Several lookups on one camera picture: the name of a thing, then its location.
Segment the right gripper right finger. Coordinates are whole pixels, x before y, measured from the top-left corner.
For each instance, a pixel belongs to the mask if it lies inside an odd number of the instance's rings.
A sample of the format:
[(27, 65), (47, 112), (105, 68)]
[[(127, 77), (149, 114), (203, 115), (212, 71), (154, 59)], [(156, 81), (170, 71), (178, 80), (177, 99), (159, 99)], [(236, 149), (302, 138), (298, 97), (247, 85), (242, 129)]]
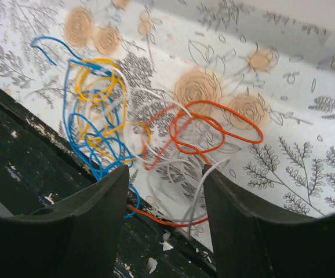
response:
[(203, 173), (218, 277), (335, 277), (335, 213), (297, 214), (210, 166)]

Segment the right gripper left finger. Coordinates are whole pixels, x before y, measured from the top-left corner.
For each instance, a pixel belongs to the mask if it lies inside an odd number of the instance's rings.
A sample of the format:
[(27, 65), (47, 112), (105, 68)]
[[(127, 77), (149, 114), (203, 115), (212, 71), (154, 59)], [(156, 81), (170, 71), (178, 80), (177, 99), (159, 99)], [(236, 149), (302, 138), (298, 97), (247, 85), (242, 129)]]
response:
[(30, 215), (0, 216), (0, 277), (111, 277), (128, 187), (119, 166)]

